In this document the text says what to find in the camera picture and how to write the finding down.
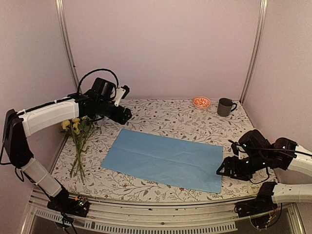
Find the yellow fake flower stems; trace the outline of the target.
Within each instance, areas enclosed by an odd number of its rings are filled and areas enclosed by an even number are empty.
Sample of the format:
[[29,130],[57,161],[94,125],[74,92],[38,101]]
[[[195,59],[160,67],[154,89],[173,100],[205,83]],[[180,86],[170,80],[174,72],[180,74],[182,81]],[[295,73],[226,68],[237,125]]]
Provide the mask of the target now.
[[84,182],[85,173],[82,155],[89,149],[89,147],[86,146],[86,143],[97,130],[94,120],[88,116],[65,120],[61,123],[61,130],[66,136],[73,140],[76,150],[75,159],[70,170],[70,177],[77,176],[82,182]]

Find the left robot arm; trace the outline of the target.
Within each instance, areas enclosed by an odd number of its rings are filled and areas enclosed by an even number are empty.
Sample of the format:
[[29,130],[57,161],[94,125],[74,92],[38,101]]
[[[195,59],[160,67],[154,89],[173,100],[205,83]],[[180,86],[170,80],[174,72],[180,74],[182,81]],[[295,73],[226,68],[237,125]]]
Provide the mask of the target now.
[[5,165],[20,170],[21,174],[41,187],[53,199],[53,203],[63,212],[73,204],[67,190],[48,172],[45,165],[35,157],[32,150],[34,137],[50,133],[57,124],[78,117],[108,117],[125,124],[132,116],[130,109],[122,107],[120,101],[127,96],[126,86],[110,91],[92,88],[85,94],[73,93],[61,99],[21,111],[7,111],[3,129],[1,152],[7,155]]

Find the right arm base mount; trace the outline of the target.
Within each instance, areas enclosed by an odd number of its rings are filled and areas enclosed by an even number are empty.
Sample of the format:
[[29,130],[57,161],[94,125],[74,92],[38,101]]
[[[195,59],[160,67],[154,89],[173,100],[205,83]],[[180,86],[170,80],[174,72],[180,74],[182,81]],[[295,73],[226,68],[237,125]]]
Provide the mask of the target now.
[[250,217],[257,229],[266,229],[274,224],[278,205],[268,198],[254,198],[235,203],[234,212],[238,217]]

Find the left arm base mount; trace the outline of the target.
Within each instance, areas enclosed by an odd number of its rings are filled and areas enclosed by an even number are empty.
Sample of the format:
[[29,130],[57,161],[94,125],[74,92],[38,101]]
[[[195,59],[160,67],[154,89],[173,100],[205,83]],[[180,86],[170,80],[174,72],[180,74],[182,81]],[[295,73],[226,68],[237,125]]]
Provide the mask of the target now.
[[56,197],[50,197],[47,208],[60,213],[87,217],[90,203],[84,198],[75,199],[70,198],[68,195],[57,195]]

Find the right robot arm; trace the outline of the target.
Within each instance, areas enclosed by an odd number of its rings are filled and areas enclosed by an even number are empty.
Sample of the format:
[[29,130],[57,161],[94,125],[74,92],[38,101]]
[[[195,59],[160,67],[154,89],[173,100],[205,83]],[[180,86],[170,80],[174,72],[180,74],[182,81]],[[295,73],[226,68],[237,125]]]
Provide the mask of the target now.
[[[237,142],[231,142],[234,156],[226,157],[216,174],[233,179],[250,181],[262,169],[282,169],[312,175],[312,154],[297,142],[285,137],[274,143],[257,130],[246,132]],[[235,204],[239,217],[256,215],[276,209],[283,203],[310,203],[311,184],[283,184],[262,181],[255,198]]]

